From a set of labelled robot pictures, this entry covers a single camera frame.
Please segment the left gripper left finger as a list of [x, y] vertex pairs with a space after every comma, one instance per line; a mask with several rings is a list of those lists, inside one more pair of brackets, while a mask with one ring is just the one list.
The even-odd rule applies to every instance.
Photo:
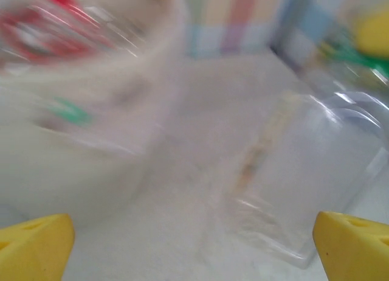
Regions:
[[66, 213], [1, 229], [1, 280], [61, 280], [75, 242]]

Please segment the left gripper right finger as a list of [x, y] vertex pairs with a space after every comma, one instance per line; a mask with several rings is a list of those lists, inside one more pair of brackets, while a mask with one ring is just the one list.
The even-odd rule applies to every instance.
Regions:
[[388, 225], [319, 212], [312, 231], [328, 280], [388, 280]]

